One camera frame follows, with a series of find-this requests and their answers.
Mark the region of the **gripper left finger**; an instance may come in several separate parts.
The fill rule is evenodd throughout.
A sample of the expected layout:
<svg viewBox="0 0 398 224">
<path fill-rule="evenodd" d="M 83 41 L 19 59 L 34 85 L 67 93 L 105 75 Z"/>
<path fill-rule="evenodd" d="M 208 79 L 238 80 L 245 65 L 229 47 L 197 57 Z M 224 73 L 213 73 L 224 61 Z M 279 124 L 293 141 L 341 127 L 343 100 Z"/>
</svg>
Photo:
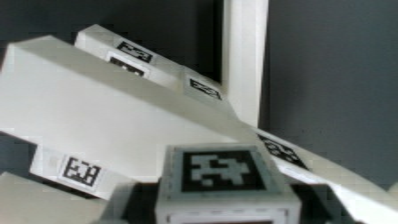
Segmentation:
<svg viewBox="0 0 398 224">
<path fill-rule="evenodd" d="M 122 183 L 115 187 L 99 224 L 156 224 L 156 183 Z"/>
</svg>

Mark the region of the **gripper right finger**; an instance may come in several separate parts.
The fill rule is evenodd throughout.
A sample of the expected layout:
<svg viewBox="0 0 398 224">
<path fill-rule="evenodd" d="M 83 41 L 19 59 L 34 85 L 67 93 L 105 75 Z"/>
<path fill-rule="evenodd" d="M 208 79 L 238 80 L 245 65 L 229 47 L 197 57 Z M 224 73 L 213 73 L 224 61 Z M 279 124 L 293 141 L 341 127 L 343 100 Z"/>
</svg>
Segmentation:
<svg viewBox="0 0 398 224">
<path fill-rule="evenodd" d="M 293 184 L 291 188 L 302 201 L 298 224 L 362 224 L 327 184 Z"/>
</svg>

